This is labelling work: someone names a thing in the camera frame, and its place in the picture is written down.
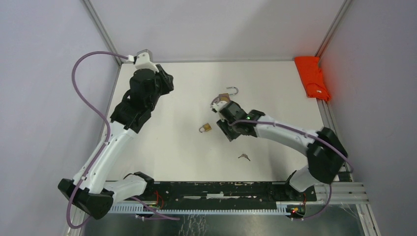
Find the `open padlock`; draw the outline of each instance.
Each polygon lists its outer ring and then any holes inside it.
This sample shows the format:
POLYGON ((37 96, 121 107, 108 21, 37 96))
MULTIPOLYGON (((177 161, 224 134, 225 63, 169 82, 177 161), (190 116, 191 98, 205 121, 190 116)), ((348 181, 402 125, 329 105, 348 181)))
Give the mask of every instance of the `open padlock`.
POLYGON ((204 124, 203 126, 201 126, 201 127, 198 129, 198 131, 199 131, 200 133, 208 132, 208 131, 210 131, 210 130, 211 130, 211 126, 210 126, 210 124, 209 124, 209 123, 204 124))

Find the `orange cloth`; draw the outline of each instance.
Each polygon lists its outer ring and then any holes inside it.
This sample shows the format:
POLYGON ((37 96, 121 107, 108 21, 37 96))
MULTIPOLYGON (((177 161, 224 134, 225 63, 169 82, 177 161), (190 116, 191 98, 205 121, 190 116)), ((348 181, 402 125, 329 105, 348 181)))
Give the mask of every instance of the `orange cloth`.
POLYGON ((331 96, 323 81, 323 73, 319 68, 319 60, 320 58, 318 57, 296 57, 294 59, 307 96, 328 102, 331 96))

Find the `small key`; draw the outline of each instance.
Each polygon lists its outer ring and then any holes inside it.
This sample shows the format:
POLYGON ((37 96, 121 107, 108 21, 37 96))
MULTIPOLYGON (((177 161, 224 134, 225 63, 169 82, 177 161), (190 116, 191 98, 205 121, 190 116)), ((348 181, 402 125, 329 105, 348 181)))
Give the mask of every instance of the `small key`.
POLYGON ((242 154, 242 155, 240 155, 240 157, 238 157, 238 158, 241 158, 241 157, 244 157, 244 158, 246 158, 246 159, 248 159, 250 161, 249 157, 245 153, 242 154))

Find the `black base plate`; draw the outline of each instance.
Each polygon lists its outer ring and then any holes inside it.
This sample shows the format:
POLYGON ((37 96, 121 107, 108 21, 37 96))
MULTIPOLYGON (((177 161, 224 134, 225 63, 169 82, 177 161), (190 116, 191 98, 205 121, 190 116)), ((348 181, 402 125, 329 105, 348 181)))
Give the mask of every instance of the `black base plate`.
POLYGON ((314 187, 290 199, 285 182, 148 182, 143 201, 156 201, 155 192, 164 200, 163 209, 276 209, 276 202, 317 200, 314 187), (223 194, 223 197, 210 196, 223 194))

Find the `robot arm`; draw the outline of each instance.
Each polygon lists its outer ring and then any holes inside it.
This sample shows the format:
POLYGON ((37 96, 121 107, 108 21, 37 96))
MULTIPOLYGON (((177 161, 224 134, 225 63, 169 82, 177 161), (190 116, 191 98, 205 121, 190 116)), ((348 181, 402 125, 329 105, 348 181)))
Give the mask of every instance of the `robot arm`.
POLYGON ((143 173, 135 173, 124 180, 106 182, 107 175, 125 146, 139 133, 150 118, 160 96, 174 90, 173 77, 159 64, 151 62, 151 54, 145 50, 136 57, 129 56, 136 71, 130 79, 130 90, 123 96, 110 116, 110 133, 104 135, 85 165, 72 179, 62 179, 58 189, 70 199, 76 185, 82 179, 73 204, 95 219, 102 218, 119 201, 141 195, 151 179, 143 173), (108 143, 96 159, 106 136, 108 143), (89 172, 83 176, 86 168, 89 172))
POLYGON ((279 142, 306 156, 308 165, 293 172, 287 179, 287 184, 298 193, 314 184, 332 183, 343 165, 344 160, 333 150, 318 142, 318 139, 326 141, 347 156, 335 133, 326 127, 321 131, 304 130, 278 122, 260 111, 252 110, 246 113, 234 101, 219 101, 211 107, 214 112, 219 113, 221 119, 217 125, 229 141, 240 135, 250 135, 279 142))

